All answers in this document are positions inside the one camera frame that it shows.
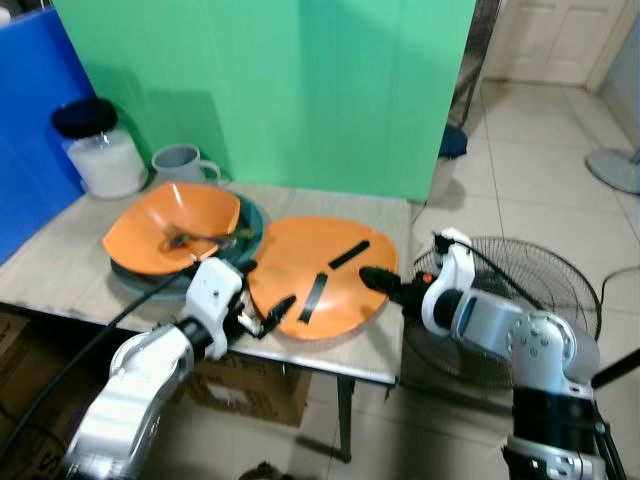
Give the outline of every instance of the white door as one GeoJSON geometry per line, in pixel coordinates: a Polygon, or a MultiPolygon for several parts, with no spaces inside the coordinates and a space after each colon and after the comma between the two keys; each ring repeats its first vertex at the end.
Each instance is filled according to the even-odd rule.
{"type": "Polygon", "coordinates": [[[486,76],[583,85],[625,1],[509,0],[486,76]]]}

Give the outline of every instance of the plastic jar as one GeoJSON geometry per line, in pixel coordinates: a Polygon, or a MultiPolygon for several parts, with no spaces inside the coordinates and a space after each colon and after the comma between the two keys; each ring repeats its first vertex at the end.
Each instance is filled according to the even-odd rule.
{"type": "Polygon", "coordinates": [[[83,188],[98,198],[120,198],[137,192],[147,169],[131,135],[118,124],[113,104],[89,98],[65,105],[51,116],[65,137],[62,148],[82,177],[83,188]]]}

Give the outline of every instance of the table leg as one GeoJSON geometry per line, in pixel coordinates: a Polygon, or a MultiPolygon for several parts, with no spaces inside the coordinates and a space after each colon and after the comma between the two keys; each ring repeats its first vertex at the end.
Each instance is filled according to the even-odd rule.
{"type": "Polygon", "coordinates": [[[342,461],[351,461],[351,397],[355,388],[352,377],[338,375],[338,417],[340,419],[340,453],[342,461]]]}

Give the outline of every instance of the black jar lid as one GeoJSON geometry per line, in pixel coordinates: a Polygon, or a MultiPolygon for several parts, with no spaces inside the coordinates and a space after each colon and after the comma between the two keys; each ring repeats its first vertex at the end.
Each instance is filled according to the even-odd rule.
{"type": "Polygon", "coordinates": [[[58,108],[51,122],[63,137],[85,138],[111,130],[118,123],[118,114],[109,100],[94,97],[58,108]]]}

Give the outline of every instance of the orange bowl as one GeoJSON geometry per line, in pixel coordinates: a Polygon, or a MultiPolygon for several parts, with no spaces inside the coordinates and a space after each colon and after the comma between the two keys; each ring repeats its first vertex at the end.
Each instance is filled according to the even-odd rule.
{"type": "Polygon", "coordinates": [[[216,252],[215,243],[189,241],[170,249],[166,230],[173,225],[193,235],[231,233],[238,223],[240,200],[220,188],[191,183],[165,183],[127,210],[102,238],[120,266],[147,275],[163,275],[188,267],[216,252]]]}
{"type": "Polygon", "coordinates": [[[395,272],[396,249],[385,235],[359,223],[330,217],[285,218],[265,229],[258,266],[249,274],[254,305],[265,317],[280,300],[296,301],[278,329],[303,340],[319,340],[347,333],[365,323],[384,304],[386,296],[368,289],[360,279],[360,267],[381,267],[395,272]],[[333,261],[368,242],[341,266],[333,261]],[[318,274],[326,283],[313,312],[301,321],[318,274]]]}

